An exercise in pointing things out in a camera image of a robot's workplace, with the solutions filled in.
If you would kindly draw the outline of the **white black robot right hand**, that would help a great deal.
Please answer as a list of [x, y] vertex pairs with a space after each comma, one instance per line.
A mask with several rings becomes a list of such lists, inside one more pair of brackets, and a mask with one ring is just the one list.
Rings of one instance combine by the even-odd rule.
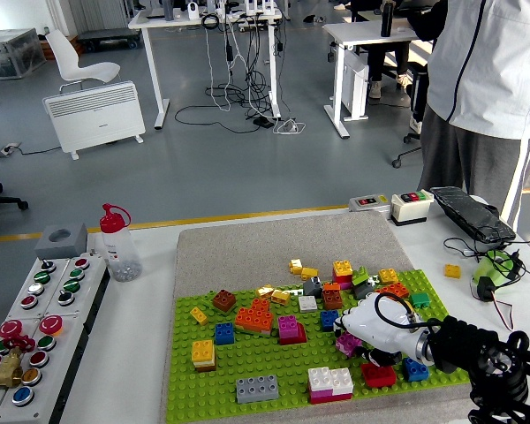
[[388, 293], [371, 292], [356, 307], [344, 310], [336, 318], [334, 331], [347, 331], [380, 351], [402, 352], [424, 365], [431, 365], [428, 327], [400, 300], [392, 299]]

